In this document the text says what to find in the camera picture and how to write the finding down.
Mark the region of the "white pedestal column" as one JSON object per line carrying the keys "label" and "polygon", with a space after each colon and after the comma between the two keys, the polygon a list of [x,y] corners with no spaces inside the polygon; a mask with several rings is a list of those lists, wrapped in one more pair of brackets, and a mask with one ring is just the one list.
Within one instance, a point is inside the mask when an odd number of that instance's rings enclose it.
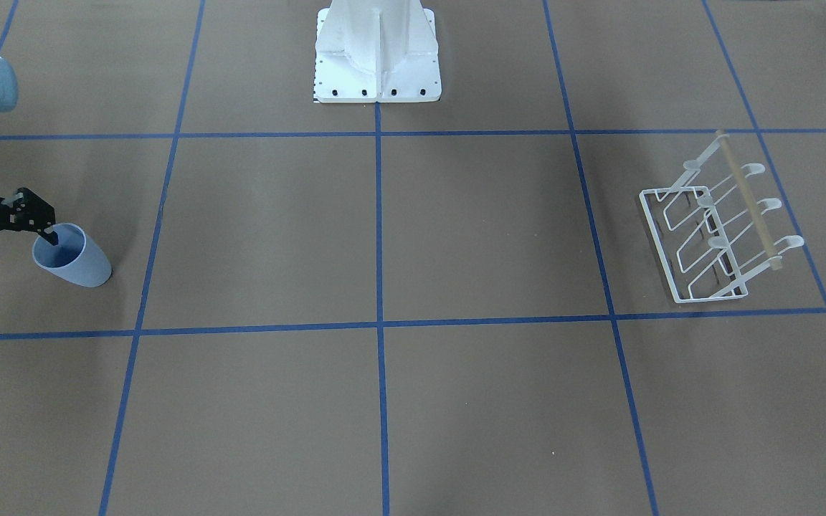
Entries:
{"label": "white pedestal column", "polygon": [[437,102],[433,10],[419,1],[333,1],[315,26],[315,102]]}

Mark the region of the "blue plastic cup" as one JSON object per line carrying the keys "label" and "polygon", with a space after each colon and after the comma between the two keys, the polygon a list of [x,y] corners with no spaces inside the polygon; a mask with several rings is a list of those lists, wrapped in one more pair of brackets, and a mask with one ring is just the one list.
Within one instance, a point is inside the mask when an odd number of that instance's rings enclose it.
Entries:
{"label": "blue plastic cup", "polygon": [[37,237],[32,245],[38,267],[80,287],[100,287],[111,278],[113,268],[105,252],[81,226],[56,224],[50,235],[57,237],[56,244]]}

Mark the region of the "white cup holder rack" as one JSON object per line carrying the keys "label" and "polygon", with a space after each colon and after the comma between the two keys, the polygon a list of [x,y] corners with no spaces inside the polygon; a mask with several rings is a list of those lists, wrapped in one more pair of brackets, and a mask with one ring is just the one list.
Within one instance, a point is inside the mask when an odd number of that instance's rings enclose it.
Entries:
{"label": "white cup holder rack", "polygon": [[763,163],[736,157],[731,136],[718,130],[668,186],[639,192],[663,280],[676,304],[738,300],[758,275],[782,268],[783,256],[805,245],[797,234],[771,232],[779,197],[755,195]]}

